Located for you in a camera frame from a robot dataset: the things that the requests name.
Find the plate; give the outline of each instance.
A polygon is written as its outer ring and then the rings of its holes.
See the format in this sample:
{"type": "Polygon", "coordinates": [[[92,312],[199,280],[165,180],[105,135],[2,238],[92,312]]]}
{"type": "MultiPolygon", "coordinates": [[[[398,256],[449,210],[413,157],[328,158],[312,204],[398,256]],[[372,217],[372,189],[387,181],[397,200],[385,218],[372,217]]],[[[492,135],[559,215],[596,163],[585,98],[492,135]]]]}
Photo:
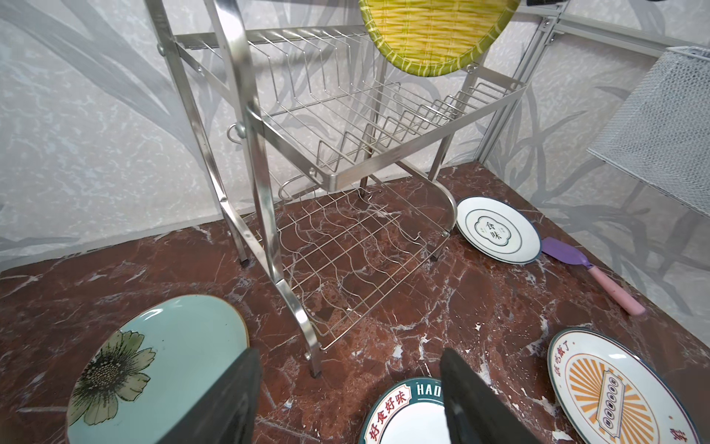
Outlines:
{"type": "Polygon", "coordinates": [[[442,383],[406,379],[380,397],[362,429],[360,444],[451,444],[442,383]]]}
{"type": "Polygon", "coordinates": [[[67,410],[71,444],[153,444],[249,346],[226,301],[189,295],[144,311],[87,364],[67,410]]]}
{"type": "Polygon", "coordinates": [[[499,200],[481,196],[463,199],[456,224],[471,245],[508,264],[528,264],[542,251],[533,224],[499,200]]]}
{"type": "Polygon", "coordinates": [[[615,340],[563,330],[552,339],[547,364],[557,399],[586,443],[700,443],[661,378],[615,340]]]}

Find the plate rim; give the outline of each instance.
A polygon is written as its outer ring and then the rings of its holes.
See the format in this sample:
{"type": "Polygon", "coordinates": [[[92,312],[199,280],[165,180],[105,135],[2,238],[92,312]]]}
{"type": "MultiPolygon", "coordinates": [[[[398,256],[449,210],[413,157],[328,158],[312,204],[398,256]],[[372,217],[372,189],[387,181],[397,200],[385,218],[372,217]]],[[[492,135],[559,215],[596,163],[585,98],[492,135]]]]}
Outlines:
{"type": "MultiPolygon", "coordinates": [[[[416,379],[429,379],[430,381],[438,382],[439,385],[441,385],[441,383],[442,383],[442,380],[441,380],[441,379],[432,378],[432,377],[426,377],[426,376],[421,376],[421,377],[411,377],[411,378],[403,379],[402,381],[399,381],[399,382],[396,382],[396,383],[392,384],[384,393],[382,393],[382,394],[377,398],[377,400],[372,404],[372,407],[370,407],[370,410],[368,410],[367,416],[365,416],[365,421],[364,421],[363,426],[362,426],[362,431],[360,432],[360,438],[359,438],[358,441],[357,441],[358,444],[359,444],[359,443],[366,443],[366,442],[367,442],[366,439],[365,439],[365,433],[367,432],[367,425],[370,423],[370,419],[371,419],[372,416],[375,414],[375,411],[377,410],[377,406],[380,405],[380,402],[382,402],[382,400],[384,400],[384,398],[387,397],[387,395],[388,395],[390,392],[392,392],[392,389],[394,389],[394,388],[396,388],[396,387],[399,387],[400,385],[405,384],[405,383],[408,382],[408,381],[414,381],[414,380],[416,380],[416,379]]],[[[437,404],[437,405],[443,406],[443,405],[444,405],[443,398],[444,398],[444,395],[443,395],[443,387],[442,387],[442,402],[441,402],[441,404],[436,403],[436,402],[432,402],[432,401],[429,400],[429,399],[423,399],[421,402],[429,402],[429,403],[431,403],[431,404],[437,404]]],[[[395,414],[393,415],[393,417],[396,416],[396,415],[397,415],[398,413],[400,413],[401,411],[404,411],[404,408],[403,408],[402,410],[398,411],[397,413],[395,413],[395,414]]],[[[383,434],[383,435],[384,435],[384,433],[385,433],[385,430],[387,430],[387,429],[384,428],[384,429],[382,430],[382,434],[383,434]]]]}
{"type": "Polygon", "coordinates": [[[564,403],[560,401],[560,396],[559,396],[559,390],[557,389],[557,386],[555,385],[555,379],[552,375],[552,356],[554,354],[552,345],[556,343],[557,339],[560,338],[561,336],[571,333],[571,332],[582,332],[582,333],[587,333],[591,334],[593,336],[600,337],[603,340],[606,340],[610,342],[611,344],[614,344],[615,346],[621,348],[624,352],[627,352],[629,355],[633,356],[636,361],[641,364],[646,370],[648,370],[654,378],[656,378],[656,381],[658,381],[661,386],[666,390],[666,392],[673,398],[673,401],[675,401],[675,404],[680,408],[680,411],[683,413],[683,416],[685,419],[688,421],[688,424],[690,425],[691,432],[693,432],[693,436],[695,437],[695,441],[698,443],[702,443],[703,441],[700,439],[700,435],[698,434],[698,429],[695,426],[695,423],[693,422],[692,418],[688,414],[688,411],[685,409],[683,404],[680,402],[678,399],[678,396],[675,394],[675,392],[668,387],[668,385],[663,381],[663,379],[660,377],[658,373],[643,359],[639,358],[639,356],[636,355],[636,353],[632,352],[628,347],[626,347],[624,344],[620,343],[619,341],[613,339],[612,337],[609,337],[603,333],[600,332],[595,332],[594,330],[590,328],[584,328],[584,327],[567,327],[560,332],[558,332],[555,336],[552,337],[550,340],[550,345],[547,348],[547,374],[550,376],[550,382],[552,383],[552,389],[555,391],[555,397],[557,398],[556,401],[559,402],[559,406],[562,408],[562,411],[564,411],[564,415],[567,418],[567,420],[572,424],[572,427],[574,427],[574,431],[577,432],[577,435],[580,436],[580,438],[586,443],[586,444],[593,444],[590,440],[587,439],[585,435],[582,435],[582,433],[579,431],[579,427],[577,423],[574,422],[574,419],[569,415],[569,412],[567,411],[567,408],[565,407],[564,403]]]}
{"type": "MultiPolygon", "coordinates": [[[[236,307],[234,307],[234,306],[233,306],[229,301],[227,301],[226,299],[220,298],[219,296],[213,296],[213,295],[201,294],[201,293],[191,293],[191,294],[185,294],[185,295],[174,296],[174,297],[172,297],[172,298],[165,299],[165,300],[163,300],[163,301],[161,301],[161,302],[159,302],[159,303],[157,303],[157,304],[153,304],[153,305],[151,305],[151,306],[148,307],[148,308],[144,308],[144,309],[141,310],[137,315],[133,316],[131,319],[129,319],[129,320],[127,320],[126,322],[122,323],[120,327],[118,327],[117,329],[113,330],[111,333],[109,333],[108,336],[106,336],[106,338],[105,338],[104,341],[101,343],[101,345],[99,346],[99,348],[96,349],[96,351],[94,351],[94,353],[91,355],[91,358],[89,358],[89,361],[88,361],[86,364],[84,364],[84,366],[82,367],[82,373],[84,372],[84,369],[86,368],[86,366],[89,365],[89,363],[91,362],[91,360],[94,359],[94,357],[96,356],[96,354],[101,350],[101,348],[104,346],[104,344],[106,343],[106,341],[109,340],[109,338],[110,338],[115,332],[121,331],[121,328],[122,328],[125,324],[128,324],[128,323],[130,323],[130,322],[133,322],[133,320],[136,319],[138,316],[143,315],[145,312],[147,312],[147,311],[149,311],[149,310],[152,310],[152,309],[154,309],[155,307],[158,307],[159,305],[162,305],[162,304],[164,304],[164,303],[170,302],[171,300],[174,300],[174,299],[185,298],[185,297],[188,297],[188,296],[204,296],[204,297],[208,297],[208,298],[218,299],[218,300],[220,300],[220,301],[226,303],[229,307],[231,307],[232,310],[234,310],[234,311],[236,312],[236,314],[237,314],[238,317],[239,317],[239,320],[240,320],[241,323],[244,325],[244,332],[246,333],[246,348],[249,348],[249,347],[251,346],[251,343],[249,342],[249,327],[246,325],[246,320],[244,319],[244,316],[241,315],[241,313],[239,312],[239,310],[236,309],[236,307]]],[[[81,379],[81,377],[82,377],[82,374],[79,373],[79,376],[75,379],[74,384],[72,385],[72,393],[74,392],[74,388],[75,388],[75,387],[77,386],[77,384],[79,383],[79,380],[81,379]]],[[[67,441],[67,443],[69,443],[69,427],[70,427],[70,425],[69,425],[69,409],[68,409],[68,408],[67,408],[67,413],[64,415],[64,424],[65,424],[65,426],[64,426],[64,439],[67,441]]]]}
{"type": "Polygon", "coordinates": [[[456,203],[456,209],[457,209],[456,226],[457,226],[457,228],[459,229],[459,231],[461,232],[461,234],[463,234],[464,239],[467,240],[468,243],[470,243],[474,248],[476,248],[477,250],[479,250],[481,253],[487,255],[488,257],[491,257],[491,258],[495,259],[496,261],[503,262],[504,264],[510,264],[510,265],[527,265],[527,264],[531,264],[532,262],[535,262],[535,260],[537,260],[537,258],[539,258],[540,255],[542,254],[542,237],[540,237],[540,232],[537,230],[537,228],[535,228],[535,225],[533,225],[533,223],[532,223],[527,217],[523,216],[523,214],[522,214],[517,208],[514,208],[514,207],[508,205],[508,204],[505,203],[504,201],[499,200],[499,199],[496,199],[496,198],[494,198],[494,197],[488,197],[488,196],[483,196],[483,195],[481,195],[481,196],[468,196],[468,197],[464,197],[463,199],[461,199],[459,202],[456,203]],[[530,226],[532,227],[532,230],[533,230],[533,231],[535,232],[535,234],[537,235],[537,240],[540,242],[540,250],[537,252],[537,254],[535,255],[534,258],[532,258],[532,259],[529,260],[529,261],[522,261],[522,262],[506,261],[506,260],[504,260],[504,259],[499,259],[498,257],[493,256],[492,254],[488,253],[487,251],[483,250],[482,248],[479,248],[478,244],[477,244],[476,242],[474,242],[474,241],[471,240],[471,237],[466,233],[466,232],[468,232],[468,227],[465,227],[465,219],[464,219],[464,227],[466,228],[465,230],[463,230],[462,227],[461,227],[461,224],[459,224],[458,215],[461,214],[461,212],[459,211],[459,206],[460,206],[462,203],[464,203],[466,200],[468,200],[468,199],[476,199],[476,198],[488,199],[488,200],[495,200],[496,202],[502,203],[502,204],[505,205],[506,207],[509,207],[510,209],[516,211],[521,217],[523,217],[523,219],[525,219],[525,220],[528,221],[528,223],[529,223],[530,226]]]}

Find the wall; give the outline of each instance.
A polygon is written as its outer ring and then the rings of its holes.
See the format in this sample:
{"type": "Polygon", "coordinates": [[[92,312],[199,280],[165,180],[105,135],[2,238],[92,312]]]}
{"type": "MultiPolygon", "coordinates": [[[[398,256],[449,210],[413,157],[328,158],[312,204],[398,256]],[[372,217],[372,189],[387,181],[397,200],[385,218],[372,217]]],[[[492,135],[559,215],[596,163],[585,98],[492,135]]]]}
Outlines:
{"type": "MultiPolygon", "coordinates": [[[[707,1],[573,1],[567,12],[710,42],[707,1]]],[[[710,345],[710,220],[586,152],[654,62],[558,36],[486,166],[710,345]]]]}
{"type": "MultiPolygon", "coordinates": [[[[355,1],[239,4],[247,28],[362,23],[355,1]]],[[[166,8],[175,33],[210,29],[199,0],[166,8]]],[[[0,0],[0,23],[0,270],[221,217],[141,0],[0,0]]],[[[512,74],[536,26],[512,22],[486,65],[512,74]]],[[[233,112],[194,86],[228,192],[249,211],[244,157],[224,137],[233,112]]],[[[485,124],[457,134],[449,161],[471,158],[485,124]]],[[[281,180],[295,172],[278,156],[271,164],[281,180]]]]}

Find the flower pattern plate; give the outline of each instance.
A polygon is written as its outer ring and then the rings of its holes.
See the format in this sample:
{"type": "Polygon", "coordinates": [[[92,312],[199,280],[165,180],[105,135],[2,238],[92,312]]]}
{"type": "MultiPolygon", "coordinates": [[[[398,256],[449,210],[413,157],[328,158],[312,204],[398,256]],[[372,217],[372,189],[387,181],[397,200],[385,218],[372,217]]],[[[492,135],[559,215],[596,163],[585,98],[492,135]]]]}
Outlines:
{"type": "Polygon", "coordinates": [[[675,395],[618,342],[583,328],[563,330],[547,363],[557,399],[586,443],[700,443],[675,395]]]}
{"type": "Polygon", "coordinates": [[[359,444],[451,444],[439,379],[412,378],[380,397],[359,444]]]}
{"type": "Polygon", "coordinates": [[[114,332],[87,364],[67,410],[71,444],[153,444],[249,346],[226,301],[188,295],[114,332]]]}
{"type": "Polygon", "coordinates": [[[458,204],[456,224],[467,241],[507,264],[528,264],[542,251],[537,230],[515,208],[489,197],[475,196],[458,204]]]}

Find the white mesh basket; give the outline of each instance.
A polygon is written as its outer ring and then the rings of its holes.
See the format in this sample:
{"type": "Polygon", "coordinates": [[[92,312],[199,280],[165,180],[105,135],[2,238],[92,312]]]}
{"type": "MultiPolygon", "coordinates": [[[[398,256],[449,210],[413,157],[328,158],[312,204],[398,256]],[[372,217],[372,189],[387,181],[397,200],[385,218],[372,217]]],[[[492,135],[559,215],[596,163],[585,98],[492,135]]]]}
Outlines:
{"type": "Polygon", "coordinates": [[[710,50],[668,48],[588,151],[710,216],[710,50]]]}

